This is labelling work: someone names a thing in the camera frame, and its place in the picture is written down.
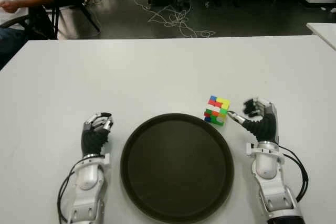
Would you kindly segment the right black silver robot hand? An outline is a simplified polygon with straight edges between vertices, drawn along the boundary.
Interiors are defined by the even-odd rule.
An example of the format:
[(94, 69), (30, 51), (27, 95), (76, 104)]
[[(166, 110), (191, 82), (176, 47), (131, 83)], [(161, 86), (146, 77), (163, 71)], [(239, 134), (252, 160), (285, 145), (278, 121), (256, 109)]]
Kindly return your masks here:
[(227, 115), (254, 135), (258, 142), (279, 143), (277, 110), (273, 103), (251, 98), (244, 103), (243, 112), (249, 118), (228, 110)]

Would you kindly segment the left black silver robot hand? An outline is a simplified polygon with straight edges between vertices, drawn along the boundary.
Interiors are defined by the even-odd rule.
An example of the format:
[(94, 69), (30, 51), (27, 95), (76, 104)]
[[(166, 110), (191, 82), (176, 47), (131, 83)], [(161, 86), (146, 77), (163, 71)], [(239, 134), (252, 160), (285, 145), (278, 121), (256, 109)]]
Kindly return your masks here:
[(112, 126), (112, 114), (108, 112), (96, 113), (87, 119), (81, 134), (82, 155), (100, 155), (102, 147), (108, 142)]

